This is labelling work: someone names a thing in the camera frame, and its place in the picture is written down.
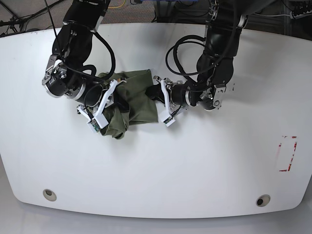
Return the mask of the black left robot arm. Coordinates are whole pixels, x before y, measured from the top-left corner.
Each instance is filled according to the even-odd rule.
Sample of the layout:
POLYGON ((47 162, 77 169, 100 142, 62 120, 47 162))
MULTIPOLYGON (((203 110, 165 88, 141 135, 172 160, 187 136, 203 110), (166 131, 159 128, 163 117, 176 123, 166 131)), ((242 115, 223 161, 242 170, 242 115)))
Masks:
POLYGON ((169 71, 183 76, 185 83, 166 80, 165 90, 169 101, 178 106, 200 105, 206 111, 221 107, 227 83, 234 74, 233 60, 238 52, 241 31, 246 16, 239 10, 236 0, 215 0, 210 4, 205 35, 187 35, 180 38, 166 53, 173 56, 177 70, 169 71), (194 43, 203 46, 196 63, 196 71, 187 73, 178 59, 179 46, 194 43))

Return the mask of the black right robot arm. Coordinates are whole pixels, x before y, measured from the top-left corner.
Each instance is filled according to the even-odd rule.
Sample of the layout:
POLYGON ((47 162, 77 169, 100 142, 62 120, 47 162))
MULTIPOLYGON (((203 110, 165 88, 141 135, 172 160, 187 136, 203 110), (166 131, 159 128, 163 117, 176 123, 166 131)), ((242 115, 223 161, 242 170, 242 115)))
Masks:
POLYGON ((110 45, 98 33, 110 1, 75 0, 63 19, 64 25, 56 34, 42 85, 47 93, 60 98, 66 96, 87 107, 96 106, 104 93, 101 83, 109 79, 116 68, 116 58, 110 45), (109 73, 96 76, 94 65, 86 65, 96 37, 107 48, 111 58, 109 73))

